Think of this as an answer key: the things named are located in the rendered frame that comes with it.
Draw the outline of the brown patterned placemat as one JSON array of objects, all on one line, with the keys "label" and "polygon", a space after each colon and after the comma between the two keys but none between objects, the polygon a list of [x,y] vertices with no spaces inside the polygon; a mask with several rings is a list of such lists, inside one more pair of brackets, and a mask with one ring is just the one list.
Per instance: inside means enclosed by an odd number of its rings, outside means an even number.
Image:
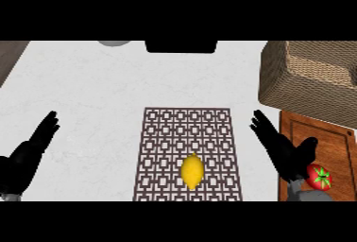
[{"label": "brown patterned placemat", "polygon": [[[204,177],[195,188],[182,164],[195,155]],[[135,201],[241,201],[242,186],[228,108],[144,110]]]}]

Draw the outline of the yellow lemon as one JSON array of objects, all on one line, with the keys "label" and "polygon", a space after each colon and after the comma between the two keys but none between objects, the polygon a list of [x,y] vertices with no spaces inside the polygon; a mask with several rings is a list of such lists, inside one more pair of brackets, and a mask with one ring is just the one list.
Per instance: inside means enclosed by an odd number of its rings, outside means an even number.
[{"label": "yellow lemon", "polygon": [[191,190],[201,184],[204,178],[204,163],[194,153],[182,164],[182,179]]}]

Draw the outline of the red tomato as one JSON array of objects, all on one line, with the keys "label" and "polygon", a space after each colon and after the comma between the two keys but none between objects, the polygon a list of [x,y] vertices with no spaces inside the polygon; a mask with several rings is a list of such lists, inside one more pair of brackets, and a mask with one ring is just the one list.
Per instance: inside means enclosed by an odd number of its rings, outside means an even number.
[{"label": "red tomato", "polygon": [[307,173],[309,179],[306,182],[309,185],[321,191],[328,191],[332,188],[332,175],[326,168],[319,164],[310,164]]}]

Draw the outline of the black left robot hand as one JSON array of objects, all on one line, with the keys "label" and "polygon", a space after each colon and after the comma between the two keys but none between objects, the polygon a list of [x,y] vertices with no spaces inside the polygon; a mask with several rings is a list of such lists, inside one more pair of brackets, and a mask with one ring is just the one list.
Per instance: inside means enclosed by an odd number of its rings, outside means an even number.
[{"label": "black left robot hand", "polygon": [[9,157],[0,156],[0,195],[21,196],[29,189],[39,170],[42,156],[59,130],[58,113],[43,118],[31,135]]}]

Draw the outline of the grey round object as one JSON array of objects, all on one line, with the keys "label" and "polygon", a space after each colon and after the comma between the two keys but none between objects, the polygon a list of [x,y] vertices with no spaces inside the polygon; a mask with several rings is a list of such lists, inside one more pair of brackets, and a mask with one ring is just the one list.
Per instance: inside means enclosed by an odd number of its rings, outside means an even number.
[{"label": "grey round object", "polygon": [[132,41],[99,41],[101,44],[110,47],[117,47],[126,45]]}]

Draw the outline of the brown wooden cutting board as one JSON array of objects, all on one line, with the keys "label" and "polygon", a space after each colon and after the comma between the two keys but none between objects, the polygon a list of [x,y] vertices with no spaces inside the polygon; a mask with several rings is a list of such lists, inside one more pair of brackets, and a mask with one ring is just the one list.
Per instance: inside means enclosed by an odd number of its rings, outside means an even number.
[{"label": "brown wooden cutting board", "polygon": [[279,132],[298,146],[306,138],[319,139],[316,164],[332,176],[326,191],[335,201],[357,201],[357,144],[355,130],[293,112],[282,111]]}]

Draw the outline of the tan wicker basket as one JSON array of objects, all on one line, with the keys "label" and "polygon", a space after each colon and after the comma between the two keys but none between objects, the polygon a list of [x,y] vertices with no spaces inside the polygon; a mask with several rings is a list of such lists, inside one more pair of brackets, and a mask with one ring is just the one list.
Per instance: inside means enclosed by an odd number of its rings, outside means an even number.
[{"label": "tan wicker basket", "polygon": [[357,130],[357,41],[269,41],[259,101]]}]

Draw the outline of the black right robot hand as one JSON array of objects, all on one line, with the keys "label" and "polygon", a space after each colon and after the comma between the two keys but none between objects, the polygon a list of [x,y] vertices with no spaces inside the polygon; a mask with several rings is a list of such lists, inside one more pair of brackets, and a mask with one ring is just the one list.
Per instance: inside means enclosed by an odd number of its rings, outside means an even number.
[{"label": "black right robot hand", "polygon": [[316,160],[319,139],[309,137],[298,146],[290,138],[278,132],[265,113],[254,111],[250,125],[259,140],[267,151],[272,164],[281,178],[287,182],[306,180],[309,178],[307,166]]}]

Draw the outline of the black appliance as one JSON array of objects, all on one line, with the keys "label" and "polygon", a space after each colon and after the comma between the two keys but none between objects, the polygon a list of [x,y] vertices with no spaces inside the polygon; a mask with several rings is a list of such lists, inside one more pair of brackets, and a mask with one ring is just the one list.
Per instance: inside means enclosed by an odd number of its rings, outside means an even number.
[{"label": "black appliance", "polygon": [[147,41],[145,46],[149,53],[213,54],[217,41]]}]

